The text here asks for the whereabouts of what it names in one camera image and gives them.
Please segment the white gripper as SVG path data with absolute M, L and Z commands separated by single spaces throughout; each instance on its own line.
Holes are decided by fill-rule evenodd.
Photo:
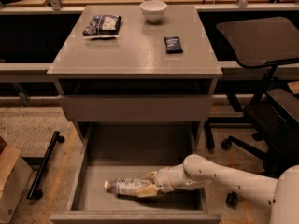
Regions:
M 151 182 L 154 181 L 154 184 L 150 184 L 146 187 L 140 188 L 136 191 L 136 196 L 138 198 L 147 198 L 147 197 L 152 197 L 156 196 L 158 194 L 158 191 L 162 193 L 168 193 L 172 192 L 175 189 L 173 188 L 169 177 L 169 168 L 164 167 L 160 170 L 152 171 L 144 175 L 144 178 L 147 180 L 150 180 Z

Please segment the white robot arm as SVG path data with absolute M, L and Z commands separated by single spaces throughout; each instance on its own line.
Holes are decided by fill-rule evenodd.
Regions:
M 269 224 L 299 224 L 299 165 L 273 178 L 219 165 L 192 154 L 182 164 L 152 171 L 144 178 L 149 184 L 137 191 L 138 198 L 176 189 L 194 190 L 215 180 L 246 199 L 270 208 Z

